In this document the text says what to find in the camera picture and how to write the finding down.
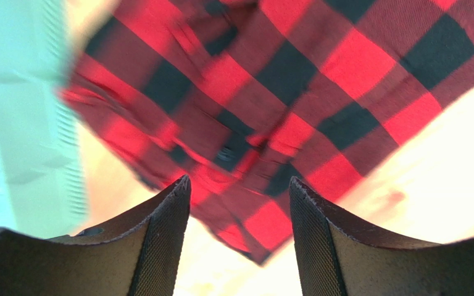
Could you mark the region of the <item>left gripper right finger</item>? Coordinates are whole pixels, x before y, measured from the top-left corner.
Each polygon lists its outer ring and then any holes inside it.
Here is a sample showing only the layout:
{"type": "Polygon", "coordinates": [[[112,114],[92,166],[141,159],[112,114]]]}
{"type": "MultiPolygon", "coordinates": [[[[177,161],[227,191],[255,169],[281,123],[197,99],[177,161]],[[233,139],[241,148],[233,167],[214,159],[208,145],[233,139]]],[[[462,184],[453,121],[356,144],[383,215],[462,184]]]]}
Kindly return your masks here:
{"type": "Polygon", "coordinates": [[[289,185],[304,295],[474,295],[474,238],[437,244],[381,228],[289,185]]]}

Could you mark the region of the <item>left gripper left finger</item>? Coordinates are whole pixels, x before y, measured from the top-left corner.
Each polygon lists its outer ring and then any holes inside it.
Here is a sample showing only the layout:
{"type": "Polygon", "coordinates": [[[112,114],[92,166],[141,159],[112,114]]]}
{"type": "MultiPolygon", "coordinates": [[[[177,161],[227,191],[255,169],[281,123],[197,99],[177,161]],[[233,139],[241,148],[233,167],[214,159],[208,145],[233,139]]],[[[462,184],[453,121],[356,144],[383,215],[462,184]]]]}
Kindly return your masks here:
{"type": "Polygon", "coordinates": [[[172,295],[190,196],[183,176],[76,236],[0,228],[0,295],[172,295]]]}

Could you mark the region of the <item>red black plaid shirt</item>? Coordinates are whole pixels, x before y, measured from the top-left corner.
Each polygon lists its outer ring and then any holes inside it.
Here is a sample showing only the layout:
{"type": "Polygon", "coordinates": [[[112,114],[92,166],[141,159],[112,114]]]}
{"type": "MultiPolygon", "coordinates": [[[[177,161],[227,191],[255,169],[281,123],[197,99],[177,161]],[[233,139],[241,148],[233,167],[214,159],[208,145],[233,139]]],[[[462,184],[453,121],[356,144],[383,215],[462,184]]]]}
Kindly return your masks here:
{"type": "Polygon", "coordinates": [[[474,1],[120,1],[62,97],[263,264],[297,177],[340,199],[474,87],[474,1]]]}

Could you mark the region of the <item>green file organizer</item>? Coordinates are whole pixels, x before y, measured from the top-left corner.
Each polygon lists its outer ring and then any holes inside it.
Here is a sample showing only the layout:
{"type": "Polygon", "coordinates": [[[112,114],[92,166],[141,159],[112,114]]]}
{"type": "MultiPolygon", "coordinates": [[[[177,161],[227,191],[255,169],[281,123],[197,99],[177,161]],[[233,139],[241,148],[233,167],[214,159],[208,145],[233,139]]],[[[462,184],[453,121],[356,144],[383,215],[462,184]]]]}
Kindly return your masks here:
{"type": "Polygon", "coordinates": [[[40,238],[88,216],[62,1],[0,1],[0,227],[40,238]]]}

